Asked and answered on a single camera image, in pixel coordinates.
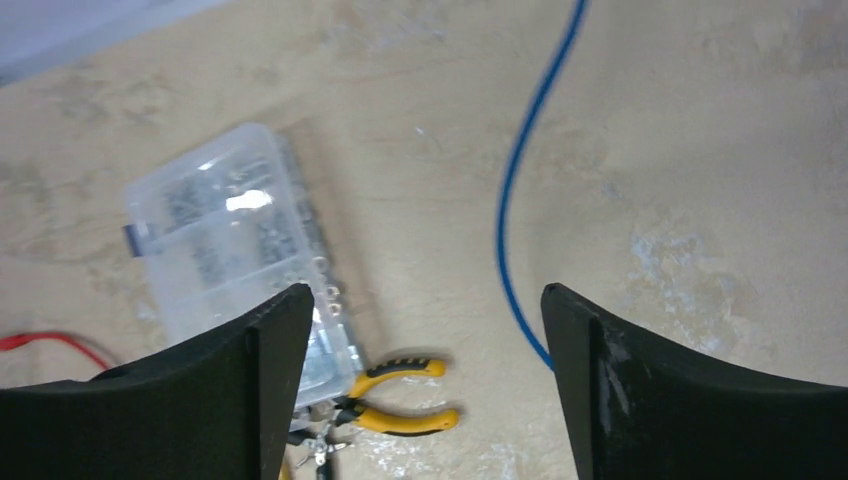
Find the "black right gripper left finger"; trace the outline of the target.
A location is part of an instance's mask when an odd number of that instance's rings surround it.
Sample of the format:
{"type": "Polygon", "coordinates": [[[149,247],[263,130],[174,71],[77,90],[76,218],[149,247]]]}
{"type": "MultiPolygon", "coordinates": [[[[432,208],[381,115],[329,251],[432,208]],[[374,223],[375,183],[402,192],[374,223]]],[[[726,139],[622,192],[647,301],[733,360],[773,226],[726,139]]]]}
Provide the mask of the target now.
{"type": "Polygon", "coordinates": [[[90,380],[3,390],[2,477],[276,478],[313,309],[296,284],[90,380]]]}

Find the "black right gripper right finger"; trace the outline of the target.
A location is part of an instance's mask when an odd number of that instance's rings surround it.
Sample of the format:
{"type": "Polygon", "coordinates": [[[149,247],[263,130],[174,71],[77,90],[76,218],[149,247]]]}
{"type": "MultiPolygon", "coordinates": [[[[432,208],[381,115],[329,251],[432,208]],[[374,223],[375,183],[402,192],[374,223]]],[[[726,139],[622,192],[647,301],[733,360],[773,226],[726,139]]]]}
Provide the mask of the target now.
{"type": "Polygon", "coordinates": [[[582,479],[843,479],[847,391],[702,354],[552,283],[541,311],[582,479]]]}

